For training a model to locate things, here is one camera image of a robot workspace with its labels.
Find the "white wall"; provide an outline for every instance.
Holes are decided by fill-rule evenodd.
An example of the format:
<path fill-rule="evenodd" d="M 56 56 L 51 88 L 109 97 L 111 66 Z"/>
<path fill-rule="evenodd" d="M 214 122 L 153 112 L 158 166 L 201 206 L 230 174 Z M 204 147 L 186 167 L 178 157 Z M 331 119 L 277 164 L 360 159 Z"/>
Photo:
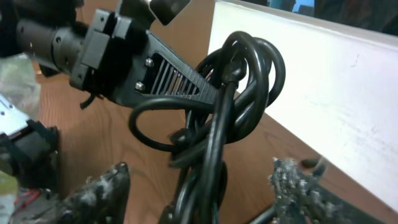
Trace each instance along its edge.
<path fill-rule="evenodd" d="M 287 74 L 266 113 L 398 211 L 398 38 L 261 10 L 217 2 L 209 53 L 236 30 L 272 42 Z"/>

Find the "scratch mark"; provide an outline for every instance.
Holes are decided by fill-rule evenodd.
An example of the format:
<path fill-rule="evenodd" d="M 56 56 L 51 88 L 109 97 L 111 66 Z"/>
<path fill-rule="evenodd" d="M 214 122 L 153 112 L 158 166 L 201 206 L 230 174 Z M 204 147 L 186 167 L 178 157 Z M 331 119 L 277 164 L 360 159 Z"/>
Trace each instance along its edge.
<path fill-rule="evenodd" d="M 351 66 L 351 68 L 356 66 L 356 64 L 358 63 L 358 59 L 359 59 L 359 54 L 356 56 L 355 63 Z"/>

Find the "bundled black cable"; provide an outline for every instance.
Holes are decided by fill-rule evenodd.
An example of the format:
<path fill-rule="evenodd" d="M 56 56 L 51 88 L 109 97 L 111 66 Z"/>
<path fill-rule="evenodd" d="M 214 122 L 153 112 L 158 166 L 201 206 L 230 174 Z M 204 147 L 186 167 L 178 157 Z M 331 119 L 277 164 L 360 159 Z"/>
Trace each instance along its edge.
<path fill-rule="evenodd" d="M 268 75 L 275 66 L 275 83 L 269 91 Z M 249 68 L 246 89 L 234 100 L 238 83 Z M 268 41 L 244 32 L 232 33 L 223 47 L 207 56 L 197 72 L 220 90 L 214 105 L 181 98 L 158 98 L 140 104 L 131 113 L 129 128 L 149 147 L 171 152 L 169 166 L 181 169 L 177 191 L 167 212 L 172 223 L 218 223 L 227 168 L 223 146 L 245 138 L 257 126 L 266 107 L 282 91 L 285 65 Z M 173 144 L 149 139 L 137 128 L 138 116 L 147 110 L 185 110 L 186 127 L 174 133 Z"/>

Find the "brown wooden surface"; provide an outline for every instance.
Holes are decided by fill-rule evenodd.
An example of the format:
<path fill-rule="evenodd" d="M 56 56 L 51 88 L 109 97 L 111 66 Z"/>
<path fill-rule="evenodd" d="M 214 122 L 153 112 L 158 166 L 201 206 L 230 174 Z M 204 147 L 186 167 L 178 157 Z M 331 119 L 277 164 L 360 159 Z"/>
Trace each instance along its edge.
<path fill-rule="evenodd" d="M 114 0 L 86 0 L 85 4 L 79 17 L 86 23 L 90 23 L 95 8 L 116 7 Z M 207 54 L 212 14 L 213 0 L 192 0 L 169 26 L 155 22 L 152 30 L 195 66 Z M 127 128 L 131 109 L 95 100 L 82 111 L 78 104 L 88 94 L 73 89 L 63 78 L 53 80 L 40 80 L 43 84 L 39 118 L 44 125 L 56 125 L 61 130 L 63 194 L 84 184 L 87 177 L 125 161 L 131 171 L 125 223 L 157 223 L 177 183 L 178 171 L 167 167 L 169 154 L 148 148 L 132 136 Z M 139 127 L 150 137 L 165 141 L 183 122 L 180 111 L 151 111 L 139 118 Z M 267 177 L 272 174 L 273 157 L 313 156 L 314 150 L 264 115 L 246 139 L 225 147 L 229 181 L 220 211 L 221 223 L 243 223 L 272 203 L 274 196 Z M 333 166 L 322 183 L 386 223 L 398 220 L 390 208 Z"/>

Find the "screw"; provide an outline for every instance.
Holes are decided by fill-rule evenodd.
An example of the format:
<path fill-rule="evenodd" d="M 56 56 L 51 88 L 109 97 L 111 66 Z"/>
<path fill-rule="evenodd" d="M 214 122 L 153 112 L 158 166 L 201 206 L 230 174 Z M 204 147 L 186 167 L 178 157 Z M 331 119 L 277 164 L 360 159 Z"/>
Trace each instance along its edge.
<path fill-rule="evenodd" d="M 145 66 L 152 68 L 154 65 L 155 63 L 151 58 L 147 58 L 147 60 L 145 60 Z"/>
<path fill-rule="evenodd" d="M 136 83 L 136 90 L 144 91 L 145 90 L 145 85 L 142 82 L 137 82 Z"/>

